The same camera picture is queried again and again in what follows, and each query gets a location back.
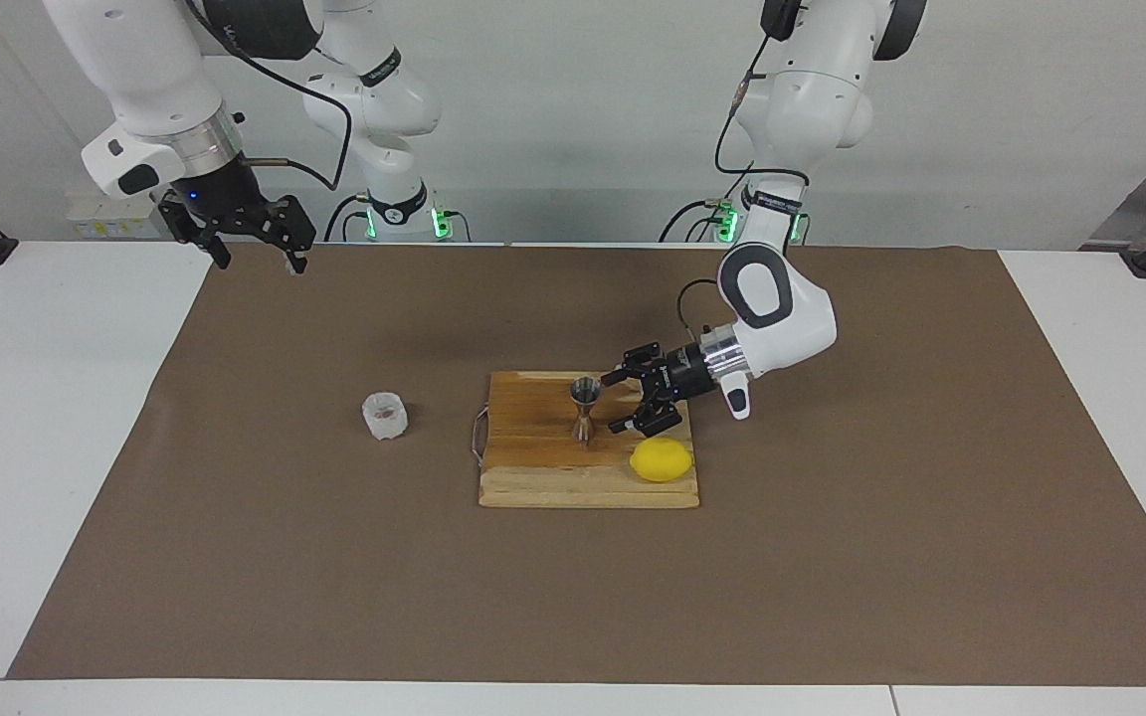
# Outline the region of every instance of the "wooden cutting board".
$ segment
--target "wooden cutting board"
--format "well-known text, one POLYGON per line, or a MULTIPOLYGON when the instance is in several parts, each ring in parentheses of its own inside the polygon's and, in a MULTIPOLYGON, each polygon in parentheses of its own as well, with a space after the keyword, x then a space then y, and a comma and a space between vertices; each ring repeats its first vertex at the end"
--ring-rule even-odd
MULTIPOLYGON (((570 384, 578 372, 497 372, 489 379, 489 431, 480 466, 484 508, 686 509, 696 508, 697 466, 669 483, 642 480, 630 454, 643 435, 609 432, 609 423, 639 404, 635 380, 604 388, 591 411, 590 446, 572 436, 576 407, 570 384)), ((688 404, 680 426, 665 433, 692 450, 688 404)))

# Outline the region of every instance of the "white wall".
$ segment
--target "white wall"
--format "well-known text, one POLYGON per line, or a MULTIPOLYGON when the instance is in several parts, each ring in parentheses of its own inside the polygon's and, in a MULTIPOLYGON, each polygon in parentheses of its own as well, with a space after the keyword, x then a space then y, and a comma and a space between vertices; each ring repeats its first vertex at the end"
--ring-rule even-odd
MULTIPOLYGON (((727 187, 711 151, 760 8, 388 1, 406 63, 445 100, 441 128, 415 140, 429 183, 478 241, 654 239, 677 205, 727 187)), ((297 96, 228 57, 206 66, 250 117, 252 155, 332 167, 297 96)), ((301 78, 328 63, 278 68, 301 78)), ((814 244, 1074 249, 1146 176, 1146 3, 936 0, 913 50, 874 68, 871 94, 873 134, 816 172, 814 244)), ((41 3, 0 0, 5 228, 69 236, 60 198, 92 191, 77 149, 108 123, 41 3)), ((747 157, 729 142, 729 163, 747 157)), ((261 176, 323 222, 327 192, 261 176)))

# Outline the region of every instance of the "lemon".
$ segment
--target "lemon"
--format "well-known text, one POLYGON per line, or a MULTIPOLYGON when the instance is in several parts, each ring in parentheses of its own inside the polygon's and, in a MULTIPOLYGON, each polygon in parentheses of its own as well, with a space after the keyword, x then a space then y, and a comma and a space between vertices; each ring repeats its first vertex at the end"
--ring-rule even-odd
POLYGON ((691 466, 692 454, 678 440, 668 436, 651 436, 630 454, 630 469, 651 483, 677 480, 691 466))

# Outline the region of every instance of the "crumpled white object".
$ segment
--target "crumpled white object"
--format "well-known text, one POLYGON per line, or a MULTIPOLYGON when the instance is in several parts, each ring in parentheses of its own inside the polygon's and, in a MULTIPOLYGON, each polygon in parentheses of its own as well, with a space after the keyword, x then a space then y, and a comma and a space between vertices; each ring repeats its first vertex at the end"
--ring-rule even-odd
POLYGON ((360 404, 360 414, 366 417, 369 432, 377 440, 391 440, 405 434, 410 424, 401 396, 395 393, 376 393, 360 404))

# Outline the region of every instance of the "brown mat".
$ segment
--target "brown mat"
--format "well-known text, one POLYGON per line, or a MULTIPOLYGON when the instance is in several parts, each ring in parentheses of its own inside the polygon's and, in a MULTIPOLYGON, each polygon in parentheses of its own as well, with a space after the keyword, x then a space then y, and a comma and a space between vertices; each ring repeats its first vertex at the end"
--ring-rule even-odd
POLYGON ((692 404, 674 512, 479 508, 471 419, 681 343, 717 253, 233 253, 11 678, 1146 685, 1146 516, 995 253, 793 251, 840 340, 692 404))

